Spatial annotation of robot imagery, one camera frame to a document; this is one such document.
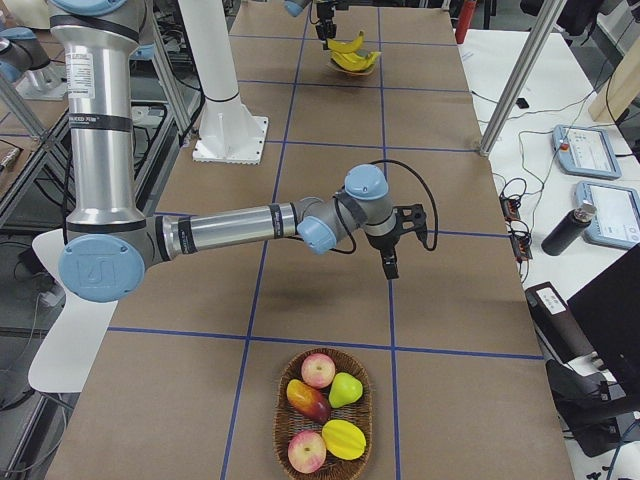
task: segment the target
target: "basket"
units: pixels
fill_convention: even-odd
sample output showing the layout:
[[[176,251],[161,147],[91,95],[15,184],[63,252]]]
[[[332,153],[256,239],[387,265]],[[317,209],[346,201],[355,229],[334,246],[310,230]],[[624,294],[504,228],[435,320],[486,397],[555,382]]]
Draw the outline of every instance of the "basket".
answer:
[[[312,353],[324,353],[331,357],[336,365],[337,372],[347,372],[362,382],[363,394],[360,399],[344,407],[336,408],[331,412],[331,419],[347,420],[356,425],[367,440],[367,446],[360,458],[355,460],[342,460],[333,456],[327,450],[327,458],[322,467],[313,473],[300,473],[289,463],[287,456],[289,441],[295,434],[302,430],[314,430],[320,432],[322,426],[302,416],[293,409],[287,401],[287,384],[297,378],[302,380],[300,368],[304,359]],[[330,387],[321,390],[325,397],[329,395]],[[357,478],[364,470],[371,452],[372,433],[372,401],[371,385],[364,367],[351,355],[333,350],[331,348],[316,348],[301,353],[289,362],[282,374],[278,387],[278,404],[273,426],[273,441],[276,456],[290,478],[294,480],[352,480]]]

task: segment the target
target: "red object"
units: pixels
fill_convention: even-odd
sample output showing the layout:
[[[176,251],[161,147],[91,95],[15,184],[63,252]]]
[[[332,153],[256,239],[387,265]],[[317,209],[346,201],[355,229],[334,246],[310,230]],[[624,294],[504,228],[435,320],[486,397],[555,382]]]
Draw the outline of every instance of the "red object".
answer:
[[[458,26],[456,27],[456,43],[458,45],[464,43],[464,37],[467,36],[467,30],[469,30],[469,25],[471,25],[471,19],[475,11],[476,0],[466,0],[462,6],[460,18],[458,18]]]

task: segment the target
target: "mango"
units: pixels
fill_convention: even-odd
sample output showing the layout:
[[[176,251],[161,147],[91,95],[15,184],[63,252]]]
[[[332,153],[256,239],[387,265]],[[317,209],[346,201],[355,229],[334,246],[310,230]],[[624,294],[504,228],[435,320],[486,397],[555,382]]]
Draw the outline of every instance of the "mango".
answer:
[[[340,372],[333,377],[329,403],[332,408],[340,408],[356,402],[362,396],[362,382],[347,372]]]
[[[325,423],[322,439],[327,450],[343,460],[361,457],[367,446],[362,430],[346,420],[329,420]]]
[[[287,400],[300,414],[321,425],[331,417],[331,405],[327,399],[315,388],[295,378],[287,384]]]

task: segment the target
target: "black bottle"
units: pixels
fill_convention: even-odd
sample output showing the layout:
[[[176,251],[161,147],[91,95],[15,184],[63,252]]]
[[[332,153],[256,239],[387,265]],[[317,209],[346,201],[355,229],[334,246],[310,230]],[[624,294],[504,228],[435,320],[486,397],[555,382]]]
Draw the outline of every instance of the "black bottle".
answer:
[[[580,234],[591,225],[596,207],[589,202],[571,210],[565,215],[553,231],[542,241],[542,250],[547,255],[560,255]]]

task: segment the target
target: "blue joint cap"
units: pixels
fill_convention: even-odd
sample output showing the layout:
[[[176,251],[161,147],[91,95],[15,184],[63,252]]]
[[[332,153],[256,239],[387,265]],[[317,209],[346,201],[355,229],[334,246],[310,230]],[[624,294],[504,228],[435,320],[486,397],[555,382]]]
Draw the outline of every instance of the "blue joint cap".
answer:
[[[127,0],[49,0],[74,15],[100,17],[119,9]]]
[[[349,170],[344,179],[344,189],[358,200],[378,200],[389,193],[389,184],[382,170],[365,164]]]
[[[0,75],[9,83],[17,82],[22,76],[20,70],[7,62],[0,62]]]
[[[317,217],[306,217],[298,224],[298,233],[313,253],[322,255],[336,246],[336,235]]]
[[[92,302],[125,297],[144,278],[144,260],[124,240],[111,235],[83,235],[70,241],[59,262],[69,290]]]
[[[284,8],[287,10],[287,12],[289,12],[289,15],[291,15],[292,17],[297,17],[302,13],[302,10],[304,10],[304,8],[302,8],[297,3],[286,1],[286,0],[284,2]]]
[[[153,43],[140,45],[138,49],[131,54],[131,60],[151,60],[155,53],[156,46]]]
[[[14,27],[2,30],[2,36],[7,40],[35,40],[36,34],[27,27]]]

